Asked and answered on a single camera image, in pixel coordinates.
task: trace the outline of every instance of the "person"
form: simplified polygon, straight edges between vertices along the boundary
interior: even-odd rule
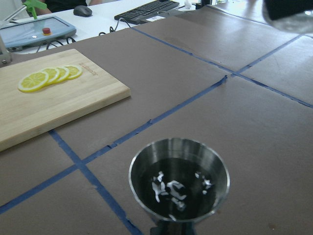
[[[47,9],[36,8],[37,15],[74,9],[76,6],[87,6],[86,0],[39,0],[47,4]],[[101,4],[102,0],[91,0],[89,5]]]

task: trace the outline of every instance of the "metal cup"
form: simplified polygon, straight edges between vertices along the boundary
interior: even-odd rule
[[[180,230],[159,234],[195,234],[193,224],[216,212],[230,180],[214,150],[194,140],[172,138],[153,142],[136,154],[129,183],[136,201],[162,227],[159,230]]]

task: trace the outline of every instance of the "brown table surface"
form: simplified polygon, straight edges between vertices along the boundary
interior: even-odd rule
[[[229,170],[227,200],[197,234],[312,233],[313,39],[222,8],[13,55],[75,48],[132,95],[0,152],[1,235],[148,235],[128,170],[171,137],[205,143]]]

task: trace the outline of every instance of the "green object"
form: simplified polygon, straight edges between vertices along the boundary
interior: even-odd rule
[[[35,7],[39,8],[39,9],[46,9],[47,8],[47,4],[45,4],[39,0],[26,0],[23,4],[27,7],[27,11],[31,12],[34,19],[37,19]]]

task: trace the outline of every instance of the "dark liquid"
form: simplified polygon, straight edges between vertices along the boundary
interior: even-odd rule
[[[183,200],[179,200],[184,204],[183,209],[178,208],[177,199],[171,195],[171,189],[166,187],[167,195],[159,195],[159,202],[156,200],[156,192],[153,190],[152,183],[156,181],[156,177],[163,176],[160,179],[165,185],[172,181],[177,181],[184,187],[175,188],[179,195],[184,196]],[[171,218],[173,220],[193,219],[211,211],[215,202],[216,192],[214,180],[211,175],[198,164],[189,160],[179,158],[168,158],[160,160],[151,165],[141,177],[138,192],[140,200],[155,213]]]

